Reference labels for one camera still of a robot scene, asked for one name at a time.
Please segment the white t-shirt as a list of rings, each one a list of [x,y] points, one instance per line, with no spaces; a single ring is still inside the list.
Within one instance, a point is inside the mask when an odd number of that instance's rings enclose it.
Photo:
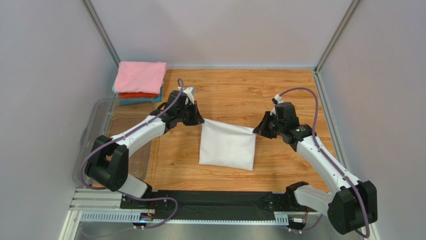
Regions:
[[[256,135],[253,128],[205,119],[199,164],[253,171]]]

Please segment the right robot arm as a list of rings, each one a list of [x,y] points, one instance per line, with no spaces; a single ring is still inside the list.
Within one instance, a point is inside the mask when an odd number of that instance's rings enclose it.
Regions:
[[[363,238],[370,237],[370,224],[378,219],[377,188],[371,181],[361,181],[345,169],[327,150],[316,132],[307,124],[300,124],[296,109],[290,102],[275,102],[266,111],[253,133],[284,143],[305,158],[329,188],[321,191],[306,182],[286,188],[291,200],[327,216],[341,235],[352,231]]]

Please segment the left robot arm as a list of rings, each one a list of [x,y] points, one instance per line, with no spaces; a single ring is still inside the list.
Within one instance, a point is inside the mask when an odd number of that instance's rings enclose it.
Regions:
[[[91,178],[112,192],[142,198],[150,186],[130,174],[130,157],[179,123],[185,126],[204,123],[195,94],[196,89],[192,86],[174,90],[167,102],[162,103],[134,127],[112,137],[97,137],[90,154],[83,161],[81,176]]]

